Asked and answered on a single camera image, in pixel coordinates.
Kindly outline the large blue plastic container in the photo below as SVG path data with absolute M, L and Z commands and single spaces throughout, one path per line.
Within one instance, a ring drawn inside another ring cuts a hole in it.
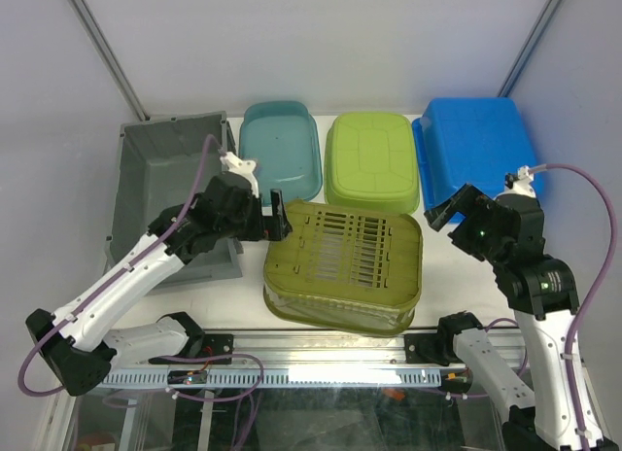
M 538 164 L 521 114 L 509 98 L 435 98 L 413 121 L 412 130 L 426 211 L 465 184 L 495 197 L 504 190 L 506 174 Z

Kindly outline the lime green plastic tub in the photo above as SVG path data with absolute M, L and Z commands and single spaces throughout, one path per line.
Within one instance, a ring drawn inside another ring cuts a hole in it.
M 410 121 L 390 112 L 350 112 L 333 121 L 325 144 L 325 201 L 412 214 L 420 177 Z

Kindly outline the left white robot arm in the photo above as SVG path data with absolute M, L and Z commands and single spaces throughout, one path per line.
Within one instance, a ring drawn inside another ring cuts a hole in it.
M 253 176 L 222 172 L 187 203 L 166 208 L 137 244 L 99 282 L 67 305 L 33 311 L 26 327 L 62 390 L 79 397 L 115 368 L 142 361 L 192 362 L 203 351 L 204 331 L 185 312 L 155 323 L 115 330 L 138 300 L 225 238 L 281 241 L 292 231 L 284 199 L 270 192 L 272 213 L 262 213 Z

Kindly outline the teal plastic tub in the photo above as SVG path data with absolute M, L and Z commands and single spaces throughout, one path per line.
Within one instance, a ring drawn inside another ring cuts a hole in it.
M 262 204 L 270 191 L 282 192 L 285 203 L 311 200 L 322 184 L 317 125 L 298 101 L 262 102 L 249 107 L 239 132 L 239 153 L 259 165 L 256 177 Z

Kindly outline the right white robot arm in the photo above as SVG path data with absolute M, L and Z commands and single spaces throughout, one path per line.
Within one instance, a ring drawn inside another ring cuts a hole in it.
M 593 412 L 570 326 L 579 301 L 566 263 L 544 251 L 544 214 L 529 186 L 514 184 L 495 198 L 471 184 L 426 211 L 441 230 L 456 214 L 453 245 L 489 263 L 524 338 L 533 384 L 527 386 L 470 312 L 442 317 L 435 333 L 415 338 L 416 356 L 432 364 L 463 363 L 501 416 L 509 450 L 615 450 Z

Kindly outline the olive green slotted basket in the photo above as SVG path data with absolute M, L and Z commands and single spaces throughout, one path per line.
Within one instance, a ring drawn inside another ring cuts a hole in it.
M 372 336 L 407 330 L 420 300 L 423 234 L 407 214 L 286 206 L 292 233 L 268 246 L 263 299 L 280 319 Z

